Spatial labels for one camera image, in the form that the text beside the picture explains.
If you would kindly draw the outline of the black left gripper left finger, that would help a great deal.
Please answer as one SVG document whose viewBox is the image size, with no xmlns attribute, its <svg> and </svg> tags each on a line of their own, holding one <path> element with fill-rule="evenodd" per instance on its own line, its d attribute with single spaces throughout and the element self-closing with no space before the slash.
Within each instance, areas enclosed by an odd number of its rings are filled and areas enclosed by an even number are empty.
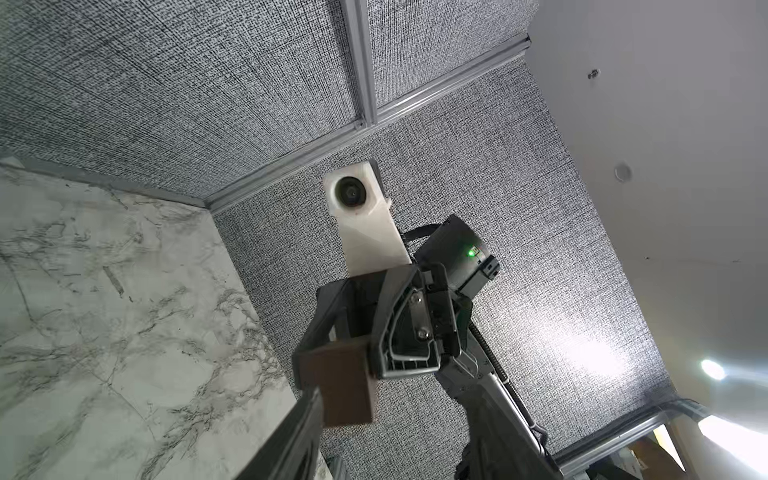
<svg viewBox="0 0 768 480">
<path fill-rule="evenodd" d="M 236 479 L 313 479 L 317 469 L 323 419 L 324 405 L 320 390 L 305 390 Z"/>
</svg>

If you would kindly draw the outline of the dark triangular wood block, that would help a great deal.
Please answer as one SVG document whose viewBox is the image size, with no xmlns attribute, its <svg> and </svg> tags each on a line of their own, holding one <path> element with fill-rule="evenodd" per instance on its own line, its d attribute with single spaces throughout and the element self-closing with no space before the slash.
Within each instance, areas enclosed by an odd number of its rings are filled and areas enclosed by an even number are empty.
<svg viewBox="0 0 768 480">
<path fill-rule="evenodd" d="M 320 390 L 326 428 L 374 422 L 378 394 L 369 343 L 369 336 L 337 340 L 298 355 L 299 383 Z"/>
</svg>

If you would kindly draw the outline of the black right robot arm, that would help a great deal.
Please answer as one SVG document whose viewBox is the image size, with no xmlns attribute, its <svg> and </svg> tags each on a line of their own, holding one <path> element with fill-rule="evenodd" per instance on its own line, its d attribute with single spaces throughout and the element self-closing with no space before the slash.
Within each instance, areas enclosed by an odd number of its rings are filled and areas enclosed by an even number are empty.
<svg viewBox="0 0 768 480">
<path fill-rule="evenodd" d="M 482 462 L 544 459 L 546 432 L 472 319 L 499 261 L 457 216 L 399 236 L 412 240 L 420 247 L 404 265 L 318 289 L 292 359 L 299 386 L 321 393 L 326 426 L 346 427 L 373 422 L 377 382 L 431 374 L 463 407 L 469 450 Z"/>
</svg>

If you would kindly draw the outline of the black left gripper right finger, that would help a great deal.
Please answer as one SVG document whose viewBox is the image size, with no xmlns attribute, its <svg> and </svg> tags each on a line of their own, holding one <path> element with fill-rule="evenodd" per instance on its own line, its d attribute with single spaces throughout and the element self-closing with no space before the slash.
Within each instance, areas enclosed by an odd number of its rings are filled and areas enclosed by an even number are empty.
<svg viewBox="0 0 768 480">
<path fill-rule="evenodd" d="M 522 412 L 495 383 L 467 389 L 463 406 L 469 442 L 458 464 L 460 479 L 559 479 Z"/>
</svg>

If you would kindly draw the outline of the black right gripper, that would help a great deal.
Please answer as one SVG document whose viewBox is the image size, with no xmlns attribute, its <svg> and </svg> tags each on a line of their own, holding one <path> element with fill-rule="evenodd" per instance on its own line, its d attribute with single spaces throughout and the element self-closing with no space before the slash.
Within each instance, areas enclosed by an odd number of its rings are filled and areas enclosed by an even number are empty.
<svg viewBox="0 0 768 480">
<path fill-rule="evenodd" d="M 314 316 L 292 354 L 294 380 L 305 384 L 299 357 L 330 343 L 332 329 L 340 339 L 370 335 L 368 358 L 378 380 L 433 374 L 467 351 L 472 308 L 440 263 L 332 281 L 316 291 Z"/>
</svg>

